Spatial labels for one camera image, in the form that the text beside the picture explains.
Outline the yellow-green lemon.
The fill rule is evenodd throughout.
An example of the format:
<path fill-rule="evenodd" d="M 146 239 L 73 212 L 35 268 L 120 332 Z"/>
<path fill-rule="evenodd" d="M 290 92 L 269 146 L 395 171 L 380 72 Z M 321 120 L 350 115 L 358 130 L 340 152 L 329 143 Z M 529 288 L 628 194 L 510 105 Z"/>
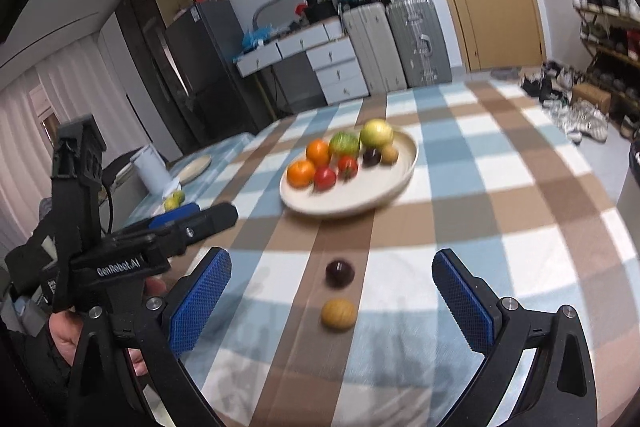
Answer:
<path fill-rule="evenodd" d="M 171 194 L 171 197 L 175 199 L 179 204 L 182 204 L 186 199 L 186 196 L 184 196 L 183 191 L 175 191 L 174 193 Z"/>
<path fill-rule="evenodd" d="M 165 211 L 171 211 L 179 208 L 181 204 L 179 204 L 175 199 L 171 196 L 167 197 L 163 202 L 163 208 Z"/>

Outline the yellow-green lemon front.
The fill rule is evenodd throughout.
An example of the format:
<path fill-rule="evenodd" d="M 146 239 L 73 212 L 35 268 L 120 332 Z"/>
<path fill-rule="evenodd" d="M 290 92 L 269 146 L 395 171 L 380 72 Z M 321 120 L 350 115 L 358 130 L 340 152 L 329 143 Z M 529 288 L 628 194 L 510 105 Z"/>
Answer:
<path fill-rule="evenodd" d="M 171 196 L 167 197 L 163 202 L 163 208 L 165 211 L 171 211 L 179 208 L 181 204 L 179 204 L 175 199 Z"/>

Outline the dark plum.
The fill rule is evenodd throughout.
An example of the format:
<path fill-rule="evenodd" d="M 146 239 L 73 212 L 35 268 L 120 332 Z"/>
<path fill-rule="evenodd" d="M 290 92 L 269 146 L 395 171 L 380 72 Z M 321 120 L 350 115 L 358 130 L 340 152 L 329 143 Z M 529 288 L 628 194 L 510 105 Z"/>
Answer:
<path fill-rule="evenodd" d="M 355 269 L 344 259 L 332 260 L 326 266 L 326 283 L 333 288 L 348 286 L 355 278 Z"/>
<path fill-rule="evenodd" d="M 382 154 L 376 148 L 366 148 L 362 155 L 362 165 L 371 168 L 378 165 L 382 160 Z"/>

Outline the beige suitcase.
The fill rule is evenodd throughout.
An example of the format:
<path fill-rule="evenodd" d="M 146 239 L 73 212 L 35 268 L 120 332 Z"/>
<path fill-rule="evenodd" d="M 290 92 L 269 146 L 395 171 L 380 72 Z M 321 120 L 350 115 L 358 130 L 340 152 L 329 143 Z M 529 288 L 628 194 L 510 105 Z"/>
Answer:
<path fill-rule="evenodd" d="M 396 43 L 384 5 L 374 2 L 342 14 L 364 82 L 372 96 L 407 89 Z"/>

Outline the orange mandarin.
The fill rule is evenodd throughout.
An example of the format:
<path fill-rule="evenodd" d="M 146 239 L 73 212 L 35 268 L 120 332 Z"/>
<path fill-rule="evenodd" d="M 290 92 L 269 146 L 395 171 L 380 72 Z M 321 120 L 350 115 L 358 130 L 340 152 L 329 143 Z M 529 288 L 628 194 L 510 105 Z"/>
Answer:
<path fill-rule="evenodd" d="M 286 181 L 290 187 L 301 190 L 314 183 L 316 166 L 308 159 L 296 160 L 286 169 Z"/>
<path fill-rule="evenodd" d="M 328 167 L 331 164 L 329 143 L 321 139 L 311 141 L 306 147 L 306 158 L 316 168 Z"/>

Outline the yellow-green guava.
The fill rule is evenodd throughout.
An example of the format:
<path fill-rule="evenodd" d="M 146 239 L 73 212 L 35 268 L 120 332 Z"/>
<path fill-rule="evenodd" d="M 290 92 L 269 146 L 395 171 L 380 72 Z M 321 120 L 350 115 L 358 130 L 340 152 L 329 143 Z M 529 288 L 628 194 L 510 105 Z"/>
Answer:
<path fill-rule="evenodd" d="M 384 119 L 371 119 L 360 130 L 360 142 L 367 148 L 381 148 L 393 139 L 394 129 Z"/>

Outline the small cream plate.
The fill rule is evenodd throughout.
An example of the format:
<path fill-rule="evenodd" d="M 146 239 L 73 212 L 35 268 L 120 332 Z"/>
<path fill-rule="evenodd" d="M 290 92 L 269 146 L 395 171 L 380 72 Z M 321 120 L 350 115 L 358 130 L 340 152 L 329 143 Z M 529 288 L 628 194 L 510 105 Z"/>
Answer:
<path fill-rule="evenodd" d="M 185 165 L 178 173 L 178 180 L 181 185 L 186 185 L 193 180 L 195 180 L 198 176 L 201 176 L 210 163 L 212 162 L 212 156 L 203 155 L 196 159 L 193 159 L 189 162 L 188 165 Z"/>

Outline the small checkered side tablecloth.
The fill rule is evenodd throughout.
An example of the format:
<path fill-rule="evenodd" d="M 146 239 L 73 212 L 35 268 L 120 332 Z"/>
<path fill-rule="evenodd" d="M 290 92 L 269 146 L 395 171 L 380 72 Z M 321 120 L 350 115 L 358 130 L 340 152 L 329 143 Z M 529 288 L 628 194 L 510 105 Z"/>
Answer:
<path fill-rule="evenodd" d="M 181 207 L 198 204 L 205 209 L 212 205 L 214 193 L 221 190 L 224 182 L 232 177 L 230 171 L 221 176 L 250 143 L 254 141 L 254 135 L 241 133 L 225 139 L 220 143 L 205 147 L 189 156 L 181 158 L 169 173 L 177 178 L 182 192 L 183 201 Z M 165 212 L 162 196 L 145 193 L 143 197 L 134 195 L 133 188 L 119 188 L 116 192 L 118 199 L 114 202 L 114 209 L 122 210 L 124 215 L 114 219 L 114 229 L 120 230 L 127 225 L 156 217 Z"/>

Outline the red tomato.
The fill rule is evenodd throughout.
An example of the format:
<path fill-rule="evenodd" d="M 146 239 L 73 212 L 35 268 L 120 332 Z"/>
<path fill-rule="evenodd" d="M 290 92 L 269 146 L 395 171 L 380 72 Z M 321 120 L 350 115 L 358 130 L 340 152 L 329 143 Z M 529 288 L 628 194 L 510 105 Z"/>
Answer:
<path fill-rule="evenodd" d="M 320 167 L 314 174 L 314 189 L 318 192 L 331 190 L 336 184 L 337 174 L 329 166 Z"/>
<path fill-rule="evenodd" d="M 354 156 L 344 155 L 337 163 L 338 175 L 342 180 L 350 180 L 358 173 L 358 159 Z"/>

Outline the wooden shoe rack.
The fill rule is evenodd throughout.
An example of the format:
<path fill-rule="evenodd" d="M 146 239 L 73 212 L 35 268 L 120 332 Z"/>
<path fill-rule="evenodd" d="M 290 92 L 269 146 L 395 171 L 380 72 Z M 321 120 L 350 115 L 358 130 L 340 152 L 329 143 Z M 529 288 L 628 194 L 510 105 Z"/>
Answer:
<path fill-rule="evenodd" d="M 591 56 L 582 78 L 624 135 L 639 132 L 639 3 L 572 0 L 579 40 Z"/>

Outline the brown kiwi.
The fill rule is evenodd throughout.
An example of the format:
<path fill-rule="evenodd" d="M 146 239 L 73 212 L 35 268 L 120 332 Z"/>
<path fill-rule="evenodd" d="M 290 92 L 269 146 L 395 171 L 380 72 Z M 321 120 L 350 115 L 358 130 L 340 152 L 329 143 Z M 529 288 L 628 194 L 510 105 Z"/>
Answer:
<path fill-rule="evenodd" d="M 321 323 L 334 331 L 348 331 L 355 325 L 358 309 L 348 299 L 330 299 L 321 308 Z"/>
<path fill-rule="evenodd" d="M 380 155 L 383 165 L 393 166 L 398 161 L 399 152 L 393 144 L 386 144 L 381 148 Z"/>

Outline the cardboard box on floor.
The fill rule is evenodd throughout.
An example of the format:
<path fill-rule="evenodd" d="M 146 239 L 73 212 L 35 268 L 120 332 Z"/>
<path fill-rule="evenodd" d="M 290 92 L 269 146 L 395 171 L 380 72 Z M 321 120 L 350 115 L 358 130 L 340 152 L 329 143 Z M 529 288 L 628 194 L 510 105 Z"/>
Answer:
<path fill-rule="evenodd" d="M 589 103 L 602 114 L 608 116 L 612 105 L 612 95 L 589 82 L 575 84 L 572 89 L 572 104 Z"/>

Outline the yellow-green lemon back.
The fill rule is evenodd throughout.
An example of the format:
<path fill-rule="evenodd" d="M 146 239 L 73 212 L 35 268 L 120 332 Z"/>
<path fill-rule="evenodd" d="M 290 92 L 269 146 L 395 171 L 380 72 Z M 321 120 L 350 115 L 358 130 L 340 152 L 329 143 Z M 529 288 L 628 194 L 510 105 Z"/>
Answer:
<path fill-rule="evenodd" d="M 171 194 L 171 197 L 175 199 L 179 204 L 182 204 L 186 199 L 186 196 L 184 196 L 183 191 L 175 191 L 174 193 Z"/>

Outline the green bumpy citrus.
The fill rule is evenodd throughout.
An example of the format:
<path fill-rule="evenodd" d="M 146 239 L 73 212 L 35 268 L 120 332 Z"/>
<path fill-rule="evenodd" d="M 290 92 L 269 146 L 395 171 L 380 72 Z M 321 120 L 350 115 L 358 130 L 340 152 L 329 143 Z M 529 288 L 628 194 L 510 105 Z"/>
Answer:
<path fill-rule="evenodd" d="M 329 142 L 330 153 L 333 157 L 357 157 L 360 153 L 359 136 L 352 132 L 341 131 L 335 133 Z"/>

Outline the white drawer desk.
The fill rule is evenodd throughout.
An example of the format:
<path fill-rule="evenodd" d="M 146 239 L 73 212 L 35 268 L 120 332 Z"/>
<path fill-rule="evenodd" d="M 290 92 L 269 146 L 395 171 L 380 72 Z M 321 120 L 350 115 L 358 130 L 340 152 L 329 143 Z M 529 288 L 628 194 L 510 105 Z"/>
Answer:
<path fill-rule="evenodd" d="M 235 65 L 243 78 L 269 74 L 288 104 L 333 105 L 369 95 L 352 40 L 338 17 L 258 46 Z"/>

